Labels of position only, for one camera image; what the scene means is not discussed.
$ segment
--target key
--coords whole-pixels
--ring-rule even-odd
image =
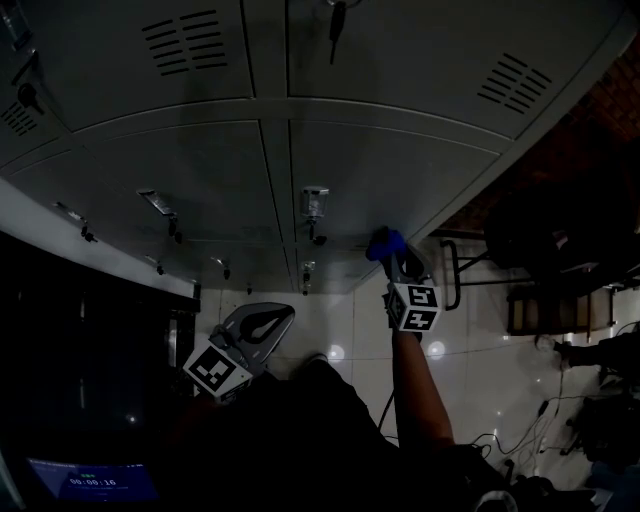
[[[345,2],[336,2],[333,6],[333,14],[331,15],[331,28],[329,29],[329,41],[331,41],[331,58],[329,64],[333,66],[333,60],[336,56],[336,46],[342,29],[344,28],[344,20],[347,17],[347,4]]]

